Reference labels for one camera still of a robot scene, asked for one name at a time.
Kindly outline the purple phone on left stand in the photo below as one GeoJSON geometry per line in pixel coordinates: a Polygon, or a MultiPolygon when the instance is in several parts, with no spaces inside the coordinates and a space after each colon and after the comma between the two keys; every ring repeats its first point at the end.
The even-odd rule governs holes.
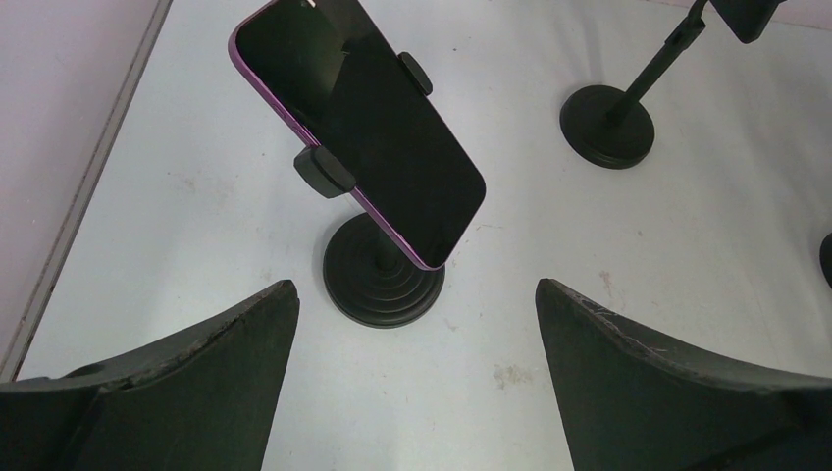
{"type": "Polygon", "coordinates": [[[301,141],[354,177],[352,196],[413,263],[446,263],[485,180],[359,2],[269,2],[228,50],[301,141]]]}

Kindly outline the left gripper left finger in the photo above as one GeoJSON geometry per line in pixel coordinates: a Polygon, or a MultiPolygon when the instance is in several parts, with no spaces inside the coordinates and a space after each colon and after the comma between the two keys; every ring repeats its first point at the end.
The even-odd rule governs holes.
{"type": "Polygon", "coordinates": [[[61,377],[1,387],[5,470],[258,470],[299,318],[279,281],[61,377]]]}

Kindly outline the right black phone stand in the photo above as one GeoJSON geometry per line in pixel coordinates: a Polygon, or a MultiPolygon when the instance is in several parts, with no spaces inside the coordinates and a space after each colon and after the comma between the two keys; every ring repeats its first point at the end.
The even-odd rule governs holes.
{"type": "Polygon", "coordinates": [[[832,234],[828,234],[821,242],[818,260],[826,283],[832,287],[832,234]]]}

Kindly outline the black phone on centre stand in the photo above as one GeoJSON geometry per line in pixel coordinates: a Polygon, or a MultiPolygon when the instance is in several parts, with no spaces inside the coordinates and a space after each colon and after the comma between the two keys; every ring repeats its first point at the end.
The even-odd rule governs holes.
{"type": "Polygon", "coordinates": [[[760,38],[785,0],[710,0],[715,12],[744,44],[760,38]]]}

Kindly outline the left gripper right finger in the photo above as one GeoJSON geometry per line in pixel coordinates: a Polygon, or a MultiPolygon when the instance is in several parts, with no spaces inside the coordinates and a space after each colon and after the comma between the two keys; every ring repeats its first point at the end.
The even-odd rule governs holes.
{"type": "Polygon", "coordinates": [[[536,288],[578,470],[827,470],[831,382],[726,357],[553,279],[536,288]]]}

